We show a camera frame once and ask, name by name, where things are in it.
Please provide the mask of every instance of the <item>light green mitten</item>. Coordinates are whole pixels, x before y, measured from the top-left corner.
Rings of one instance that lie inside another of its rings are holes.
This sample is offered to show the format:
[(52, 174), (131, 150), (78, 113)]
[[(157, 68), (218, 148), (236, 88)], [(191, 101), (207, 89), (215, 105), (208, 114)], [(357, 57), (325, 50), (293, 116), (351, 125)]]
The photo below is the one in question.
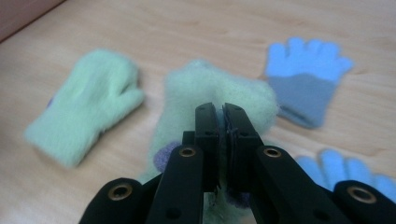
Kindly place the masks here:
[[(164, 169), (166, 155), (181, 142), (184, 131), (195, 130), (198, 105), (213, 103), (217, 109), (224, 103), (239, 105), (258, 133), (271, 127), (277, 112), (275, 95), (265, 82), (232, 76), (205, 61), (193, 61), (171, 72), (165, 80), (165, 101), (148, 153), (148, 170), (140, 178), (142, 182)], [(225, 171), (220, 170), (220, 175), (223, 188), (217, 199), (205, 195), (204, 223), (238, 223), (246, 210), (228, 200)]]
[(78, 165), (99, 134), (144, 99), (137, 67), (106, 49), (83, 56), (49, 107), (25, 131), (26, 140), (66, 167)]

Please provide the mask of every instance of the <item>light blue glove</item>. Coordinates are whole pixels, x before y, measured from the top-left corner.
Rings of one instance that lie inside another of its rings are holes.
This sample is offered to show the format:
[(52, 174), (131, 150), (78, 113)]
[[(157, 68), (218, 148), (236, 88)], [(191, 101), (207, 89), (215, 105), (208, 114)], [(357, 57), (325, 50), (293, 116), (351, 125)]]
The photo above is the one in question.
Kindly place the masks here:
[(335, 43), (318, 39), (305, 43), (300, 37), (269, 47), (265, 75), (276, 93), (279, 116), (305, 128), (323, 124), (341, 77), (353, 66), (339, 56), (340, 51)]
[(396, 202), (396, 184), (386, 175), (372, 174), (370, 169), (355, 158), (345, 159), (339, 152), (326, 149), (319, 154), (319, 162), (309, 157), (297, 158), (297, 163), (325, 189), (333, 191), (336, 183), (344, 180), (357, 180), (379, 190)]

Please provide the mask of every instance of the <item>metal screw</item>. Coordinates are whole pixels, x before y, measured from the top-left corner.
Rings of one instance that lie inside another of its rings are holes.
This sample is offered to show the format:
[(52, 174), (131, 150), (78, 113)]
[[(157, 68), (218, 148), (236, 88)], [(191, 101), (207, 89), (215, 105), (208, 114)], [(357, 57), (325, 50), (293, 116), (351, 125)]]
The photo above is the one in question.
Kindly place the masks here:
[(356, 201), (359, 201), (361, 203), (376, 203), (376, 197), (372, 192), (368, 191), (367, 189), (351, 186), (347, 188), (346, 191)]
[(122, 199), (127, 198), (129, 195), (132, 194), (133, 188), (130, 184), (121, 183), (108, 191), (108, 198), (113, 201), (120, 201)]
[(264, 154), (272, 158), (279, 158), (280, 156), (282, 156), (282, 153), (275, 148), (266, 148), (264, 150)]
[(183, 147), (178, 154), (180, 154), (180, 156), (182, 157), (192, 157), (194, 156), (196, 153), (195, 149), (191, 148), (191, 147)]

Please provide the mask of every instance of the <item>light wood surface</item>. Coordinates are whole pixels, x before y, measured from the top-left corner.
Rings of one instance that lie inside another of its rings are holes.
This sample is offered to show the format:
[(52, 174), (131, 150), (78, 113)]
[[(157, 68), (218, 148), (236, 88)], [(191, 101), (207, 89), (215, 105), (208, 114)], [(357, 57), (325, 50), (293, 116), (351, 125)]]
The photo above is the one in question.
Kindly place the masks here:
[[(78, 223), (107, 181), (145, 170), (169, 71), (204, 58), (232, 74), (262, 78), (267, 47), (294, 35), (339, 43), (355, 67), (322, 128), (278, 119), (263, 138), (293, 157), (333, 147), (396, 177), (395, 8), (393, 0), (64, 2), (0, 44), (0, 223)], [(22, 134), (74, 63), (96, 48), (130, 56), (147, 97), (78, 168), (64, 169)]]

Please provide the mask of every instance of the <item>purple fabric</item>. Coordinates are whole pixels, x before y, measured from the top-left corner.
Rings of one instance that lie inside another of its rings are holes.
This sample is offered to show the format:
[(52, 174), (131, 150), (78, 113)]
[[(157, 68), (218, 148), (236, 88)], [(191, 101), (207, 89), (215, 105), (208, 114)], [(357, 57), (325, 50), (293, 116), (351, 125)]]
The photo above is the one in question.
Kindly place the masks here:
[(53, 98), (50, 98), (49, 103), (47, 104), (47, 108), (50, 107), (50, 105), (52, 105), (52, 101), (53, 101)]
[(237, 208), (249, 208), (248, 200), (250, 198), (249, 193), (241, 193), (232, 189), (227, 189), (226, 199), (227, 203), (233, 204)]
[(171, 142), (168, 144), (166, 147), (161, 148), (157, 154), (154, 156), (154, 165), (157, 168), (157, 170), (161, 173), (165, 171), (166, 164), (169, 161), (169, 157), (171, 156), (171, 153), (175, 147), (180, 146), (181, 143), (179, 142)]

